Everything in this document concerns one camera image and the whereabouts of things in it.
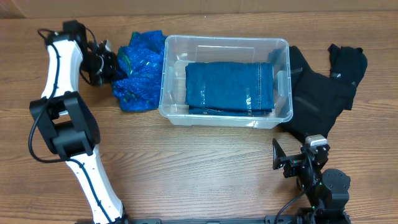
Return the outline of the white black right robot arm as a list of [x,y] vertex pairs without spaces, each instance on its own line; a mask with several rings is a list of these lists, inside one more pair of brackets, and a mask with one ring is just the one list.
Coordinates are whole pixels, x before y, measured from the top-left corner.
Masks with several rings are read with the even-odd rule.
[[[266,217],[271,223],[350,223],[345,212],[349,200],[351,179],[338,169],[322,170],[328,161],[330,146],[322,135],[309,136],[300,147],[300,154],[286,156],[276,139],[272,140],[274,170],[283,168],[285,178],[296,177],[300,195],[284,205],[274,217]],[[282,212],[303,195],[310,206],[298,209],[295,215]]]

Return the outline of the blue sequin glitter garment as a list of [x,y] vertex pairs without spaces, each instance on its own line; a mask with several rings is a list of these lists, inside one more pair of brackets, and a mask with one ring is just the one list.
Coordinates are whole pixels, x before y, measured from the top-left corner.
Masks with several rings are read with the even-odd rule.
[[159,107],[166,38],[161,30],[133,32],[129,44],[119,48],[118,63],[127,77],[111,84],[121,110]]

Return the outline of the blue denim jeans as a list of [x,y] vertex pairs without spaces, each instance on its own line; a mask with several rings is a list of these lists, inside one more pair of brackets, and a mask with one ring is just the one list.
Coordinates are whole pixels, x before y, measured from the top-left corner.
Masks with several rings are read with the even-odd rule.
[[195,62],[185,71],[190,114],[263,116],[275,108],[269,63]]

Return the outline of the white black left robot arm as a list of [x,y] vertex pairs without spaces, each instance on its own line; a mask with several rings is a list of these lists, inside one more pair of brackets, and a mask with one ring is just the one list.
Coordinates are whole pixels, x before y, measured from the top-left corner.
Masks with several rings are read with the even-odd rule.
[[[49,54],[47,82],[39,100],[30,102],[34,119],[28,138],[31,156],[46,164],[65,162],[76,176],[93,214],[93,223],[130,223],[122,201],[115,194],[103,167],[100,129],[80,96],[79,79],[101,86],[127,75],[107,40],[88,41],[89,28],[66,21],[61,31],[48,31],[43,38]],[[32,140],[38,129],[54,160],[35,155]]]

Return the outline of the black garment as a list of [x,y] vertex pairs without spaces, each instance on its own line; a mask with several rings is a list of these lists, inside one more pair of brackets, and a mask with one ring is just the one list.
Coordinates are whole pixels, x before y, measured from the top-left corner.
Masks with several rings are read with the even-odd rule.
[[343,110],[351,110],[368,60],[362,48],[331,44],[330,75],[313,71],[296,46],[290,49],[293,117],[280,126],[301,143],[321,134],[327,137]]

